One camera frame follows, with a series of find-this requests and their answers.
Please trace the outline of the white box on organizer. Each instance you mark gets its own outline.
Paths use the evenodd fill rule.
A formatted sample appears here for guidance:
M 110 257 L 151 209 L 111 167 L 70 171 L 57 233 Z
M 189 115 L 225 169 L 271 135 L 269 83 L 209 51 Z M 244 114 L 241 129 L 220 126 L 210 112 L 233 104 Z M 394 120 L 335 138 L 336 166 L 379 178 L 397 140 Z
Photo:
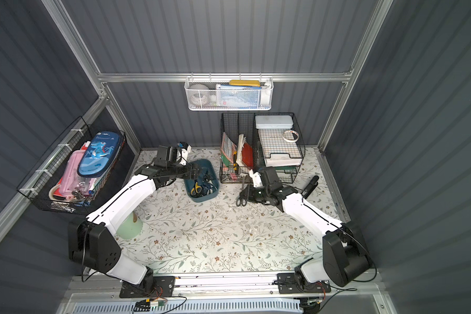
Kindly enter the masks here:
M 290 115 L 257 115 L 255 125 L 258 130 L 290 130 L 293 118 Z

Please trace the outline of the teal plastic storage box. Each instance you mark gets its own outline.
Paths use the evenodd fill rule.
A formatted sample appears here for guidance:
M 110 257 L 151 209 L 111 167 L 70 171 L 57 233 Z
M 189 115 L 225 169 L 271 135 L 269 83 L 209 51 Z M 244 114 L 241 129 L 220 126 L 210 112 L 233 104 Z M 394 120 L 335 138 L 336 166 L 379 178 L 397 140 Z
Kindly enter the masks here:
M 200 168 L 199 176 L 193 180 L 185 180 L 187 196 L 196 203 L 202 203 L 218 196 L 220 182 L 212 163 L 208 159 L 193 162 Z

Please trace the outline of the all black scissors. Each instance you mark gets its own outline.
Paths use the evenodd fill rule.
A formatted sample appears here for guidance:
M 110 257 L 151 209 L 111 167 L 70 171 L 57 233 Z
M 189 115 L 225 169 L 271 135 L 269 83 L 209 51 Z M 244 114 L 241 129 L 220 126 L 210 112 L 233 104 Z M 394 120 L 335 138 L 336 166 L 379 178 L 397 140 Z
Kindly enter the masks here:
M 216 186 L 212 182 L 212 178 L 209 175 L 209 172 L 205 172 L 203 180 L 202 180 L 202 187 L 203 187 L 203 192 L 202 194 L 204 196 L 212 194 L 214 191 L 216 191 Z

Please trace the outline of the black stapler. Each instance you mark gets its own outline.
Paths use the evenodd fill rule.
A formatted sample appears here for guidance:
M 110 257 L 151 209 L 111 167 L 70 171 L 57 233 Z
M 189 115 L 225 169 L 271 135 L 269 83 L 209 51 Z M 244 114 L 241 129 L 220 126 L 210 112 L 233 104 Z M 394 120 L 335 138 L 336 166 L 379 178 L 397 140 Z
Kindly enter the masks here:
M 314 175 L 309 181 L 309 183 L 306 185 L 306 187 L 302 190 L 302 197 L 304 199 L 307 199 L 311 195 L 311 193 L 317 188 L 318 180 L 319 176 Z

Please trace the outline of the yellow case in basket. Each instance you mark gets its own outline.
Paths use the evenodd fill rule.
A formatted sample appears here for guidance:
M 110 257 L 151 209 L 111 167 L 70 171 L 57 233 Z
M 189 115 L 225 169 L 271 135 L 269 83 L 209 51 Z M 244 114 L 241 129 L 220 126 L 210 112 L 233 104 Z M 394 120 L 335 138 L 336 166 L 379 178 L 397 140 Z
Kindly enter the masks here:
M 257 80 L 231 80 L 229 82 L 231 86 L 248 86 L 248 87 L 255 87 L 260 88 L 260 81 Z

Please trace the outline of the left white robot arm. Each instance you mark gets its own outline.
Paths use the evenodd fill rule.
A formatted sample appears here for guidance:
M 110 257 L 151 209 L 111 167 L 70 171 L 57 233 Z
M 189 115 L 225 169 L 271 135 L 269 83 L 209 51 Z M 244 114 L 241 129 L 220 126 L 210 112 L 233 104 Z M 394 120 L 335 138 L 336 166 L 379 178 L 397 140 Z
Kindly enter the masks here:
M 159 147 L 153 162 L 140 166 L 128 183 L 99 209 L 68 226 L 68 257 L 83 268 L 125 281 L 150 293 L 153 270 L 126 256 L 115 239 L 117 230 L 134 209 L 159 188 L 176 179 L 196 179 L 200 166 L 189 162 L 192 147 L 180 142 Z

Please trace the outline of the blue dinosaur pencil case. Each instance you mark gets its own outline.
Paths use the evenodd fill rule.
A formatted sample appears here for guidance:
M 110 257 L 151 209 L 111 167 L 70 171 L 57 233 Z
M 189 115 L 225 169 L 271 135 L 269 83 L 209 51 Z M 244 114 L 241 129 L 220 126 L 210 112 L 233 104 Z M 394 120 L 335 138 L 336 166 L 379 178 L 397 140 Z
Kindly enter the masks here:
M 90 141 L 77 168 L 77 174 L 84 178 L 102 176 L 113 164 L 124 142 L 120 132 L 98 132 Z

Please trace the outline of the pink pencil case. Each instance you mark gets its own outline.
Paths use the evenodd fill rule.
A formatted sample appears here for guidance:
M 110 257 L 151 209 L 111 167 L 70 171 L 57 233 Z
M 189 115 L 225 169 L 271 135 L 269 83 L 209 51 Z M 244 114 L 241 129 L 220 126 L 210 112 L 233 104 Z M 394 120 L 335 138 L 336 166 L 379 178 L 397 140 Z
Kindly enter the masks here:
M 59 188 L 59 194 L 64 198 L 74 198 L 74 192 L 84 192 L 86 185 L 85 179 L 78 175 L 78 166 L 84 154 L 84 150 L 76 150 L 71 154 L 68 160 Z

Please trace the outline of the yellow black scissors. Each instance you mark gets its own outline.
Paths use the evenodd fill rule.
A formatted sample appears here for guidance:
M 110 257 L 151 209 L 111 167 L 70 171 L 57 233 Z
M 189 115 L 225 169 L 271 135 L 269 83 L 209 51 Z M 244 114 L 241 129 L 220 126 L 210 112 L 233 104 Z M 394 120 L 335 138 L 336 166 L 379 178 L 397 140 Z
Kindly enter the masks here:
M 203 187 L 199 184 L 198 180 L 196 179 L 194 181 L 194 186 L 190 190 L 190 195 L 192 197 L 197 198 L 199 196 L 202 196 L 202 191 L 203 191 Z

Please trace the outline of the mint green pen cup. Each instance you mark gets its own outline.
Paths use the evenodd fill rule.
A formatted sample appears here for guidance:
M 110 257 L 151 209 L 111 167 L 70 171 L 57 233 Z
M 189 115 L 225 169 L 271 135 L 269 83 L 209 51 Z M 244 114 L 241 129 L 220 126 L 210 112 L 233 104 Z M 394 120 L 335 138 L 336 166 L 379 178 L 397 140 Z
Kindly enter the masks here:
M 116 235 L 120 239 L 133 239 L 137 237 L 143 228 L 143 221 L 137 216 L 135 212 L 131 213 L 119 226 Z

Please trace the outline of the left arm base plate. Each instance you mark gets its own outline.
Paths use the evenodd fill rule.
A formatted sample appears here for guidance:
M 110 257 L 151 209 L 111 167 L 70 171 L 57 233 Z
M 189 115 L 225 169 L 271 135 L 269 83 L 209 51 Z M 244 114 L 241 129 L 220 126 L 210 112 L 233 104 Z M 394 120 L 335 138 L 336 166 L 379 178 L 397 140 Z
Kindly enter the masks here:
M 176 277 L 147 277 L 139 285 L 124 281 L 119 293 L 120 298 L 168 298 L 173 295 Z

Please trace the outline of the blue white package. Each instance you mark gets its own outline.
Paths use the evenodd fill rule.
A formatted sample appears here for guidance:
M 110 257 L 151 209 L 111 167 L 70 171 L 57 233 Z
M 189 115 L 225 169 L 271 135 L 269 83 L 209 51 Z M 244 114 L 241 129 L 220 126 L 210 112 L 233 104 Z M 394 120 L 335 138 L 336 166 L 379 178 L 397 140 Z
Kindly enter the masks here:
M 216 85 L 215 90 L 222 107 L 254 109 L 260 105 L 261 87 Z

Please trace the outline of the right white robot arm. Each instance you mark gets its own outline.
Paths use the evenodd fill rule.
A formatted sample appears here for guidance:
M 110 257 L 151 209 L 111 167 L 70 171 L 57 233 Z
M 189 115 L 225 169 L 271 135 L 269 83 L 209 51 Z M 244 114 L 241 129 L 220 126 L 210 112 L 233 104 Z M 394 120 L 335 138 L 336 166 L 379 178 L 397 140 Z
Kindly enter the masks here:
M 377 269 L 356 224 L 333 218 L 307 200 L 318 186 L 317 175 L 303 190 L 283 184 L 273 167 L 251 170 L 247 178 L 252 183 L 239 194 L 244 202 L 274 206 L 322 239 L 322 257 L 295 268 L 299 285 L 329 281 L 344 287 L 370 268 Z

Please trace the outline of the white tape roll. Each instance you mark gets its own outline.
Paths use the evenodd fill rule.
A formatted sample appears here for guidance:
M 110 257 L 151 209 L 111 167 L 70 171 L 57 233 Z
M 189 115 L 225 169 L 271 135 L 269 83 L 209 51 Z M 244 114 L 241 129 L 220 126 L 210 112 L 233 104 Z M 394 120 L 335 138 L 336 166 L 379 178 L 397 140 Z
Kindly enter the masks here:
M 205 85 L 190 85 L 186 89 L 186 94 L 190 107 L 202 107 L 210 104 L 210 89 Z

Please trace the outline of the red folder in organizer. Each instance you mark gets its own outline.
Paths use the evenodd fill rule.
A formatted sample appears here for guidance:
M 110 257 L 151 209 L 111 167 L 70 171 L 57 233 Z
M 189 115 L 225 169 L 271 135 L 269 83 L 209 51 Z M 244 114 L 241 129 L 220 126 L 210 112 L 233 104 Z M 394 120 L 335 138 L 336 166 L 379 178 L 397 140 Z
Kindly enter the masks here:
M 250 169 L 253 169 L 254 167 L 253 148 L 247 142 L 244 142 L 242 146 L 242 162 L 244 166 Z

